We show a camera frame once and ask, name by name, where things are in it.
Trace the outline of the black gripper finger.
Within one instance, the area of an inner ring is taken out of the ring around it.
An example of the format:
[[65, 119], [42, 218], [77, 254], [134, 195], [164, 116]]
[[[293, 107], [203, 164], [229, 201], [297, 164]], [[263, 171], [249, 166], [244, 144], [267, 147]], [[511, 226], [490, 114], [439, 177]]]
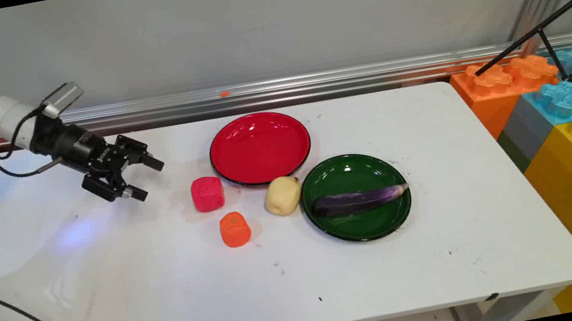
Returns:
[[146, 143], [119, 134], [116, 137], [115, 146], [117, 155], [123, 156], [130, 165], [141, 163], [159, 172], [164, 169], [165, 163], [149, 153]]
[[147, 191], [140, 189], [124, 181], [118, 181], [109, 183], [103, 179], [96, 177], [94, 174], [89, 173], [84, 175], [81, 188], [86, 191], [91, 192], [95, 196], [102, 198], [103, 200], [114, 202], [119, 198], [134, 198], [135, 200], [145, 201], [148, 196]]

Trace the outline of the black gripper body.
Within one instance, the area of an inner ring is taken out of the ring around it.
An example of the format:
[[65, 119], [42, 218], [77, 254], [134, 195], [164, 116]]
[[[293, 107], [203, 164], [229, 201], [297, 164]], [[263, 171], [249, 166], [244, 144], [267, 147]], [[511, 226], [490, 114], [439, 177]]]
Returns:
[[122, 172], [129, 165], [117, 155], [115, 143], [108, 143], [76, 124], [65, 124], [61, 118], [38, 114], [35, 117], [30, 148], [33, 153], [50, 156], [62, 165], [84, 173], [92, 173], [109, 183], [126, 180]]

